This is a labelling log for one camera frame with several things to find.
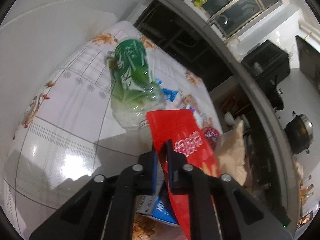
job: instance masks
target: metal screw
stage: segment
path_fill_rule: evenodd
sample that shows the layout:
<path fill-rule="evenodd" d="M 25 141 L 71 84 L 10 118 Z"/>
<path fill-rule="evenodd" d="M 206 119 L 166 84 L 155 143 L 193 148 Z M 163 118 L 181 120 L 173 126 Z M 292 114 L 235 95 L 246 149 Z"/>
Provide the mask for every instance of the metal screw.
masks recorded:
<path fill-rule="evenodd" d="M 105 177 L 103 175 L 97 175 L 94 177 L 94 181 L 97 183 L 103 182 Z"/>
<path fill-rule="evenodd" d="M 134 171 L 142 171 L 143 170 L 143 166 L 141 164 L 135 164 L 132 166 L 132 169 Z"/>
<path fill-rule="evenodd" d="M 229 174 L 222 174 L 221 179 L 225 182 L 231 181 L 231 176 Z"/>
<path fill-rule="evenodd" d="M 185 164 L 182 167 L 185 171 L 192 171 L 193 170 L 193 166 L 191 164 Z"/>

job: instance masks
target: window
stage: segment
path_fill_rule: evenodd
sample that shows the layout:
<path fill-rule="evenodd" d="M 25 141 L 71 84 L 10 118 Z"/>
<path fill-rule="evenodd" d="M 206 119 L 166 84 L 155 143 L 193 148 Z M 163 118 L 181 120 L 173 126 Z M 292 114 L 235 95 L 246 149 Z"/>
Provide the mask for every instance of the window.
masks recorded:
<path fill-rule="evenodd" d="M 202 8 L 226 38 L 279 0 L 206 0 Z"/>

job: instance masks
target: red packet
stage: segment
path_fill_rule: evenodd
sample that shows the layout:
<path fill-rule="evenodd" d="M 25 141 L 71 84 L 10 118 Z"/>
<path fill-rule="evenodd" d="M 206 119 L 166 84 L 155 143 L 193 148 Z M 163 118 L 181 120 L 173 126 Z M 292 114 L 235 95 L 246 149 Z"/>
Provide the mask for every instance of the red packet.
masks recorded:
<path fill-rule="evenodd" d="M 201 168 L 207 175 L 220 175 L 213 150 L 197 126 L 191 110 L 152 111 L 147 113 L 147 120 L 158 153 L 163 143 L 172 139 L 173 149 L 183 153 L 188 163 Z M 168 182 L 167 163 L 163 159 L 160 163 Z M 169 190 L 169 199 L 184 234 L 191 240 L 188 195 L 173 195 Z"/>

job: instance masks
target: table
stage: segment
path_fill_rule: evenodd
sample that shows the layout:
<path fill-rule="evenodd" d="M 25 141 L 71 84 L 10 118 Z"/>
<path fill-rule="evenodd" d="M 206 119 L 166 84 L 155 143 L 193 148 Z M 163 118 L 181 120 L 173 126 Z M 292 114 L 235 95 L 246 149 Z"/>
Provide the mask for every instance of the table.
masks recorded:
<path fill-rule="evenodd" d="M 129 22 L 119 22 L 97 35 L 48 79 L 55 82 L 37 93 L 35 116 L 19 125 L 5 164 L 4 211 L 17 232 L 31 233 L 96 174 L 119 174 L 135 164 L 144 149 L 137 130 L 125 130 L 109 106 L 111 77 L 105 60 L 116 41 L 141 39 L 148 64 L 161 87 L 178 90 L 166 109 L 179 109 L 192 95 L 200 112 L 222 132 L 202 80 L 152 44 Z M 46 94 L 50 99 L 43 100 Z"/>

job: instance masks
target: silver pot lid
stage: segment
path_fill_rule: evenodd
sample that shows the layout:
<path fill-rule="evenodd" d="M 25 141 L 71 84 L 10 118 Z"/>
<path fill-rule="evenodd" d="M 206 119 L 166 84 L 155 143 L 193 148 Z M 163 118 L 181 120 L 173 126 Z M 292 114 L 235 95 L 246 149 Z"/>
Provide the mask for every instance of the silver pot lid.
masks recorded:
<path fill-rule="evenodd" d="M 300 114 L 299 117 L 303 121 L 304 126 L 306 127 L 306 130 L 309 136 L 309 145 L 310 145 L 313 142 L 312 122 L 309 120 L 309 118 L 305 114 Z"/>

